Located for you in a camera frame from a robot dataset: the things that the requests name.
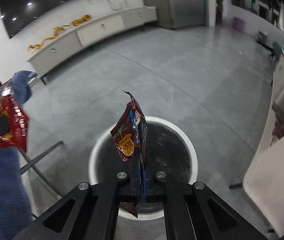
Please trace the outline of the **white round trash bin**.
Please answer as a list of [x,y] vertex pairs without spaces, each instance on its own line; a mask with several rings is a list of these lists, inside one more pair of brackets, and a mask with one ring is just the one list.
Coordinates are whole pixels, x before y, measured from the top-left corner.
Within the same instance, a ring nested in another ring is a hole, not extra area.
[[138,147],[127,161],[121,160],[109,130],[95,143],[88,173],[96,217],[162,218],[165,191],[157,183],[156,173],[165,172],[186,184],[196,180],[197,155],[188,136],[167,120],[147,116],[146,122],[145,161],[140,160]]

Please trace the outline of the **purple small bin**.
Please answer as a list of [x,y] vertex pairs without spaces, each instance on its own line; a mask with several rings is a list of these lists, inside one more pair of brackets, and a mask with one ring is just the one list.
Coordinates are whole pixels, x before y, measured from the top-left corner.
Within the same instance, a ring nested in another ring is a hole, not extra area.
[[245,32],[246,22],[238,17],[233,18],[233,28],[239,32]]

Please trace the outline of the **white TV cabinet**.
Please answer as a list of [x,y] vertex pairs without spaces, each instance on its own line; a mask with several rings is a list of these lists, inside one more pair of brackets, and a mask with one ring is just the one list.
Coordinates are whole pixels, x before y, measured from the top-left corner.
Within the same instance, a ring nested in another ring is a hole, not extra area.
[[63,32],[34,52],[28,63],[39,78],[85,48],[125,31],[158,20],[156,7],[128,8],[100,15]]

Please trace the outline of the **gold dragon figurine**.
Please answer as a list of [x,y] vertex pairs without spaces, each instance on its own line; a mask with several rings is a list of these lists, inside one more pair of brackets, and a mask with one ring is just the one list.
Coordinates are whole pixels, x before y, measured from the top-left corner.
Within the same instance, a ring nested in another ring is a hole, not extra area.
[[64,26],[61,26],[61,27],[54,27],[54,28],[53,28],[53,35],[52,35],[52,36],[49,36],[49,37],[44,38],[44,39],[43,39],[40,43],[38,43],[38,44],[31,44],[31,45],[29,45],[29,46],[27,47],[27,51],[30,51],[30,50],[33,50],[33,49],[36,49],[36,50],[41,49],[41,48],[44,46],[45,42],[54,40],[55,38],[57,38],[57,37],[59,36],[59,34],[60,34],[61,32],[64,32],[64,31],[65,31]]

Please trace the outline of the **blue towel table cover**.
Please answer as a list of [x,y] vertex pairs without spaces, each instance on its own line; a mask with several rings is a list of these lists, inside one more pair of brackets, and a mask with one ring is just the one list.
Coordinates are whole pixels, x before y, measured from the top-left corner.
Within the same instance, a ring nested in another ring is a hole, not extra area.
[[0,135],[0,239],[13,239],[32,222],[29,198],[19,174],[18,150],[26,152],[29,117],[23,105],[32,96],[35,72],[20,70],[0,87],[0,116],[10,129]]

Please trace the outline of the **red chip bag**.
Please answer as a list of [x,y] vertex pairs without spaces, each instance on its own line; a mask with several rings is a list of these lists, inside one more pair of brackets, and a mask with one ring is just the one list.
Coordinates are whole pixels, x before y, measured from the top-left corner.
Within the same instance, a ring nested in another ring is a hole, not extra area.
[[14,146],[26,152],[29,117],[13,92],[11,79],[0,87],[0,149]]

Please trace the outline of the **dark red snack wrapper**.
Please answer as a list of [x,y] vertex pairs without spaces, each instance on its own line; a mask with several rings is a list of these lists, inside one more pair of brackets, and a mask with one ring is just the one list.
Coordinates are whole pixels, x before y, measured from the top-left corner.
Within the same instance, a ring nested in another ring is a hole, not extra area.
[[131,179],[130,191],[134,200],[121,202],[120,207],[138,218],[136,206],[141,198],[146,198],[147,179],[145,155],[147,144],[147,122],[141,107],[130,92],[130,101],[116,125],[110,131],[113,145]]

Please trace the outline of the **grey refrigerator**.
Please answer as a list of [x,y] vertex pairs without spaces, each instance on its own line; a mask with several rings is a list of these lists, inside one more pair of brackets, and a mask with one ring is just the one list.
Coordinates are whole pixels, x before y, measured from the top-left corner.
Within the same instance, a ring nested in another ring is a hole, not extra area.
[[206,24],[207,0],[144,0],[157,8],[157,25],[165,29],[181,29]]

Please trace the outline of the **gold tiger figurine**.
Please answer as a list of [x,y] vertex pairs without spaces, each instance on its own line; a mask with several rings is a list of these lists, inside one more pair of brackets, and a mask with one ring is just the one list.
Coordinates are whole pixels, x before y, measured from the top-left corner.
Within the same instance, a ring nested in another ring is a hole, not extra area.
[[72,20],[71,23],[72,23],[73,26],[78,26],[78,25],[80,25],[84,22],[90,21],[90,20],[91,20],[91,16],[89,14],[85,14],[81,18]]

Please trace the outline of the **white folding table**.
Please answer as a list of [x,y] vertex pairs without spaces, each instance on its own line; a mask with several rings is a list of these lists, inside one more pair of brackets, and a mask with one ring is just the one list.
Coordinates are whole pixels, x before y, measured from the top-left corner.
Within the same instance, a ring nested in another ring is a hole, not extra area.
[[243,178],[230,189],[243,189],[284,239],[284,50],[273,73],[271,101],[258,149]]

